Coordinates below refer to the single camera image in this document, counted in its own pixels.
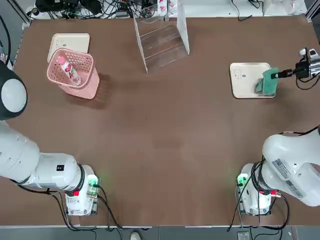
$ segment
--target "label sticker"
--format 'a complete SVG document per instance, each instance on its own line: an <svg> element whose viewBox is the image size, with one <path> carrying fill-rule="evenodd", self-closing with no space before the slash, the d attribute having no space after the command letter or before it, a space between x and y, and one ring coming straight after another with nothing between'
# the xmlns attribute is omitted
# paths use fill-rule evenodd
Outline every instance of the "label sticker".
<svg viewBox="0 0 320 240"><path fill-rule="evenodd" d="M285 181L285 183L287 184L288 188L291 190L293 195L295 195L297 198L304 198L306 196L306 193L299 189L298 186L294 185L292 181L287 180Z"/></svg>
<svg viewBox="0 0 320 240"><path fill-rule="evenodd" d="M291 176L289 171L288 163L284 160L274 160L272 162L273 166L278 170L278 172L282 175L283 178L288 179Z"/></svg>
<svg viewBox="0 0 320 240"><path fill-rule="evenodd" d="M58 172L62 172L63 170L65 170L65 165L57 165L57 166L56 166L56 170L57 170Z"/></svg>
<svg viewBox="0 0 320 240"><path fill-rule="evenodd" d="M79 203L80 201L79 201L79 199L77 199L77 198L75 198L75 197L67 197L66 198L66 202L68 203L68 204L77 204L77 203Z"/></svg>

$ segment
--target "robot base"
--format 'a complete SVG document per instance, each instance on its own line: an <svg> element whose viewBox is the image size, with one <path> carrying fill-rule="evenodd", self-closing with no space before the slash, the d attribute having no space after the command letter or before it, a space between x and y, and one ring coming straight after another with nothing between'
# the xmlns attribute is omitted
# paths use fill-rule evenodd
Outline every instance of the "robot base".
<svg viewBox="0 0 320 240"><path fill-rule="evenodd" d="M78 196L65 195L66 207L69 216L92 216L97 214L99 188L90 186L98 184L98 178L92 168L82 165L84 170L84 183Z"/></svg>
<svg viewBox="0 0 320 240"><path fill-rule="evenodd" d="M251 176L251 169L254 165L252 163L246 164L243 169L241 170L241 174L238 176L238 182L236 187L236 200L238 201L241 192L244 189L244 186L247 182L247 180ZM258 193L258 191L255 189L252 179L249 180L248 184L246 185L241 199L239 203L239 211L242 214L246 215L258 215L260 212L260 215L268 215L270 214L270 204L271 204L271 195L263 195L261 193Z"/></svg>

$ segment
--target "beige tray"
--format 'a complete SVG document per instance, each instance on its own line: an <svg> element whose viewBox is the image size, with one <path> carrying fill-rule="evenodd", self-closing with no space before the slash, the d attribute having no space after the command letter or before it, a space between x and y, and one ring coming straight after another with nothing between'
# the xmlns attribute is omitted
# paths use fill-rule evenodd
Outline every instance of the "beige tray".
<svg viewBox="0 0 320 240"><path fill-rule="evenodd" d="M263 72L271 66L266 62L234 62L230 65L232 93L237 99L274 98L255 92L256 85Z"/></svg>
<svg viewBox="0 0 320 240"><path fill-rule="evenodd" d="M57 49L65 48L80 53L88 53L90 36L88 33L56 33L53 35L47 61Z"/></svg>

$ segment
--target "plastic bottle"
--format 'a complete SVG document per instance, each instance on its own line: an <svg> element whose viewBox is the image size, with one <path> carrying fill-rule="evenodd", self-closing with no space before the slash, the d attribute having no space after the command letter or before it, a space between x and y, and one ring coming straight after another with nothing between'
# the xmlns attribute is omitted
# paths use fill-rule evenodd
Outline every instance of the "plastic bottle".
<svg viewBox="0 0 320 240"><path fill-rule="evenodd" d="M70 79L72 85L79 86L81 84L81 78L78 75L77 71L64 56L58 57L58 64L61 66L68 79Z"/></svg>

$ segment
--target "white object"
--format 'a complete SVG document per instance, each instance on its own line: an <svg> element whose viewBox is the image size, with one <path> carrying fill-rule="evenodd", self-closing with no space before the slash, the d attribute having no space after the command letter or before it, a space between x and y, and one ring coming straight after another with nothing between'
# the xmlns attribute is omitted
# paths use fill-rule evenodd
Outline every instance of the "white object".
<svg viewBox="0 0 320 240"><path fill-rule="evenodd" d="M300 55L301 57L304 57L306 54L307 54L306 48L302 48L302 49L299 51L299 55Z"/></svg>
<svg viewBox="0 0 320 240"><path fill-rule="evenodd" d="M90 215L94 197L89 196L89 178L94 176L87 165L79 166L75 158L64 153L40 153L38 146L0 121L0 176L26 187L57 188L74 191L83 179L78 195L66 195L70 215Z"/></svg>
<svg viewBox="0 0 320 240"><path fill-rule="evenodd" d="M18 79L9 79L2 86L1 100L8 111L18 113L27 104L27 90Z"/></svg>
<svg viewBox="0 0 320 240"><path fill-rule="evenodd" d="M189 48L189 38L188 38L188 31L187 31L187 20L186 20L185 8L183 4L180 3L177 6L177 12L178 12L178 15L177 15L176 27L180 33L185 50L189 55L190 48Z"/></svg>
<svg viewBox="0 0 320 240"><path fill-rule="evenodd" d="M175 14L178 12L178 0L168 0L168 12L169 12L169 15Z"/></svg>
<svg viewBox="0 0 320 240"><path fill-rule="evenodd" d="M265 183L308 206L320 205L320 133L303 136L272 135L263 144Z"/></svg>
<svg viewBox="0 0 320 240"><path fill-rule="evenodd" d="M165 16L168 12L167 8L168 1L167 0L157 0L157 11L159 13L159 16Z"/></svg>
<svg viewBox="0 0 320 240"><path fill-rule="evenodd" d="M185 7L185 16L187 18L212 18L212 17L238 17L238 11L230 0L180 0L183 1ZM234 4L239 9L240 17L262 17L262 7L255 8L248 0L233 0ZM264 0L264 16L288 16L299 15L307 12L307 7L304 0L295 0L294 11L288 13L288 5L286 2L273 3Z"/></svg>
<svg viewBox="0 0 320 240"><path fill-rule="evenodd" d="M139 233L134 231L133 233L131 233L130 240L141 240L141 237L140 237Z"/></svg>
<svg viewBox="0 0 320 240"><path fill-rule="evenodd" d="M56 33L53 35L47 61L57 49L65 48L80 53L88 53L90 36L88 33Z"/></svg>
<svg viewBox="0 0 320 240"><path fill-rule="evenodd" d="M232 93L237 99L273 98L256 93L256 85L263 78L264 71L271 66L266 62L234 62L230 65Z"/></svg>
<svg viewBox="0 0 320 240"><path fill-rule="evenodd" d="M58 57L58 64L61 66L63 72L65 73L67 78L70 80L72 85L79 86L81 84L81 78L79 74L64 56Z"/></svg>
<svg viewBox="0 0 320 240"><path fill-rule="evenodd" d="M252 163L246 164L242 170L241 174L247 174L247 176L251 175L251 169L253 167ZM239 187L240 192L244 189L244 186ZM242 202L243 208L247 215L263 215L267 213L270 209L271 204L271 195L263 195L259 193L250 179L248 184L245 187L245 190L242 194Z"/></svg>

